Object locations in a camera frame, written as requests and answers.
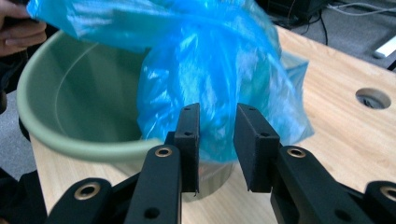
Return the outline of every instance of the plastic bag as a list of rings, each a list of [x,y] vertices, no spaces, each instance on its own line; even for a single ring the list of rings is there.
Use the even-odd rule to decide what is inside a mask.
[[[237,103],[257,107],[283,145],[313,133],[304,69],[285,70],[276,29],[253,0],[32,0],[28,12],[78,39],[150,48],[137,95],[144,138],[163,140],[193,103],[201,105],[203,161],[236,159]]]

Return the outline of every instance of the finger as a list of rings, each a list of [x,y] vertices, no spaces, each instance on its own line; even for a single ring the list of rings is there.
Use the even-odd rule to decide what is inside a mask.
[[[26,50],[26,48],[21,48],[18,46],[3,46],[0,48],[0,57],[8,56],[23,50]]]
[[[0,39],[23,38],[42,33],[46,30],[47,24],[44,22],[21,21],[20,23],[0,32]]]
[[[0,0],[0,16],[9,16],[13,18],[29,18],[26,6],[17,5],[8,0]]]
[[[33,45],[41,44],[46,41],[47,35],[45,32],[31,35],[24,38],[6,39],[6,46],[13,46],[17,48],[27,48]]]

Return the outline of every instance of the bucket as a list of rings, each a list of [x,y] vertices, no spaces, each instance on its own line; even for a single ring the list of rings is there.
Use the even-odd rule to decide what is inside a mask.
[[[163,143],[141,140],[136,122],[137,84],[145,55],[58,32],[22,72],[17,95],[22,123],[51,150],[108,162],[134,175],[147,151]],[[202,192],[218,189],[232,169],[231,163],[200,163],[200,171],[208,174],[200,175]]]

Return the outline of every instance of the table surface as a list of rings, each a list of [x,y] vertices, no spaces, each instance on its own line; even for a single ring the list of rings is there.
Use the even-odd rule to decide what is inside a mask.
[[[311,151],[338,181],[364,192],[368,182],[396,182],[396,76],[305,37],[278,28],[283,50],[309,60],[304,108],[315,135],[298,146]],[[372,109],[356,92],[384,92],[392,104]],[[32,138],[35,161],[48,211],[75,182],[102,177],[113,185],[126,175],[102,163],[59,155]],[[183,223],[276,223],[269,194],[247,192],[237,164],[228,181],[199,201],[183,202]]]

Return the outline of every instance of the hand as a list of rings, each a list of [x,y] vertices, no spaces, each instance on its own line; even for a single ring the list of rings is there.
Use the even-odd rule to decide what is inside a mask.
[[[5,17],[28,19],[29,14],[26,12],[26,6],[0,0],[0,57],[23,51],[47,39],[46,23],[23,20],[5,27]]]

